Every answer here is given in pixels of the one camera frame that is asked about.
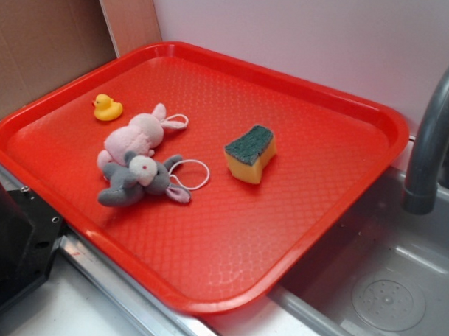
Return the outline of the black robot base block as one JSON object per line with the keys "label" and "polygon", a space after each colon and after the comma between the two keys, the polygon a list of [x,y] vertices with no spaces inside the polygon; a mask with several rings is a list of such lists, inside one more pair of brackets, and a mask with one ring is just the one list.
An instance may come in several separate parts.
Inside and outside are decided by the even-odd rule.
{"label": "black robot base block", "polygon": [[62,230],[62,215],[40,195],[0,181],[0,312],[46,282]]}

